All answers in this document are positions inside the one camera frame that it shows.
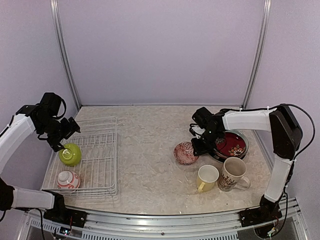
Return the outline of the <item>teal patterned mug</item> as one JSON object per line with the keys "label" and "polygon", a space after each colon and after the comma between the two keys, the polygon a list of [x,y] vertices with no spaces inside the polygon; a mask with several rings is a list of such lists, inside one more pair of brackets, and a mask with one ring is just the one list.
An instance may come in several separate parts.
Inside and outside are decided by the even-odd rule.
{"label": "teal patterned mug", "polygon": [[233,189],[247,190],[251,181],[246,177],[247,165],[238,157],[227,158],[222,166],[221,175],[217,180],[218,188],[223,192]]}

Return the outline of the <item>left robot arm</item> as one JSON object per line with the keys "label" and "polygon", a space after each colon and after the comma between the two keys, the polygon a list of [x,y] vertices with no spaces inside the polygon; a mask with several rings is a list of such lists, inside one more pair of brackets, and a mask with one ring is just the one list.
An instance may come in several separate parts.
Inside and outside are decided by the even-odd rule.
{"label": "left robot arm", "polygon": [[[11,118],[0,134],[0,169],[3,170],[13,153],[31,134],[37,133],[39,140],[46,141],[54,152],[64,149],[61,141],[80,132],[80,126],[73,117],[59,114],[66,102],[54,92],[46,92],[35,105],[22,106]],[[57,197],[43,190],[20,188],[0,182],[0,209],[45,209],[57,221],[63,223],[70,218],[70,211]]]}

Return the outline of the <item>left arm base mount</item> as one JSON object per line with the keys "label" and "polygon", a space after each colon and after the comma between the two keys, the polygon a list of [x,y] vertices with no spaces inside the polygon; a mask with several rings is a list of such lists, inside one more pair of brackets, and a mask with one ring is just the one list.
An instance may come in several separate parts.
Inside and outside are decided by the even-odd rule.
{"label": "left arm base mount", "polygon": [[88,216],[87,212],[67,208],[63,195],[49,190],[44,191],[54,196],[53,208],[45,210],[44,219],[70,227],[84,228]]}

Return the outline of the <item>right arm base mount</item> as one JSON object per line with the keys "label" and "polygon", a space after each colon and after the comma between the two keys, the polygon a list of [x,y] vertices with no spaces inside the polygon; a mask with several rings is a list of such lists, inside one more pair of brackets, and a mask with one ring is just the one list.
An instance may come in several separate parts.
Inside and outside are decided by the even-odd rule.
{"label": "right arm base mount", "polygon": [[239,212],[241,226],[248,227],[280,219],[283,216],[279,206],[280,200],[279,198],[273,202],[263,195],[258,207],[246,208]]}

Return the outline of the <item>black striped rim plate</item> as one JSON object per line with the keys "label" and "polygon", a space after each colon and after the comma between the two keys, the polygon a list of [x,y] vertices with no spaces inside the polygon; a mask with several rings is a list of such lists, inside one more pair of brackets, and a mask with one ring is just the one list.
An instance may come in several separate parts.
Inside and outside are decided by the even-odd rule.
{"label": "black striped rim plate", "polygon": [[214,151],[214,152],[209,152],[208,154],[214,160],[223,164],[225,162],[225,160],[230,157],[237,157],[237,158],[240,158],[243,160],[246,157],[247,152],[246,151],[244,151],[244,152],[236,151],[236,152],[222,153],[220,151]]}

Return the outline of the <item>blue white patterned bowl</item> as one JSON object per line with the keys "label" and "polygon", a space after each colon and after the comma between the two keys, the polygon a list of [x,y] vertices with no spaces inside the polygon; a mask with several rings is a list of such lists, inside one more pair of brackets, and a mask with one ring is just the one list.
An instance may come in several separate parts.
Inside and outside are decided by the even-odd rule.
{"label": "blue white patterned bowl", "polygon": [[176,161],[181,165],[194,164],[199,156],[194,155],[194,148],[190,141],[179,143],[173,150]]}

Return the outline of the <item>green bowl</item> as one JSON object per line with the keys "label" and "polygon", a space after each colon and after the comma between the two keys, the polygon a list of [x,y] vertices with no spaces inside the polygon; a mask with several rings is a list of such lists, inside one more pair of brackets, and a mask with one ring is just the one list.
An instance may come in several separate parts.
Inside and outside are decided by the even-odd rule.
{"label": "green bowl", "polygon": [[81,162],[82,152],[81,149],[74,143],[66,143],[64,149],[58,152],[60,161],[68,166],[74,167]]}

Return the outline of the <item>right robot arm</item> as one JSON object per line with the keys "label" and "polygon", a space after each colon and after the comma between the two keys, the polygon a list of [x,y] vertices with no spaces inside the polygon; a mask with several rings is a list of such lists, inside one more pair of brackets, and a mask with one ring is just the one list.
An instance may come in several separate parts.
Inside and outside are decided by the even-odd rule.
{"label": "right robot arm", "polygon": [[271,133],[274,161],[268,186],[261,197],[256,218],[266,222],[276,212],[294,172],[295,161],[305,149],[301,148],[303,130],[291,108],[283,103],[273,107],[256,109],[223,108],[211,113],[201,107],[192,115],[195,126],[189,128],[193,153],[201,156],[216,148],[216,140],[226,131],[253,130]]}

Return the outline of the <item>pale yellow mug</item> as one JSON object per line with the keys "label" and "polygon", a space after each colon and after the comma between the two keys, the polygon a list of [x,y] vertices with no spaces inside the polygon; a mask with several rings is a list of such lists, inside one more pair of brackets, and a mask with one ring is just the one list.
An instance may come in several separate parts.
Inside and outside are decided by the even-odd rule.
{"label": "pale yellow mug", "polygon": [[201,166],[197,172],[197,192],[205,193],[213,189],[219,176],[220,173],[215,166],[209,164]]}

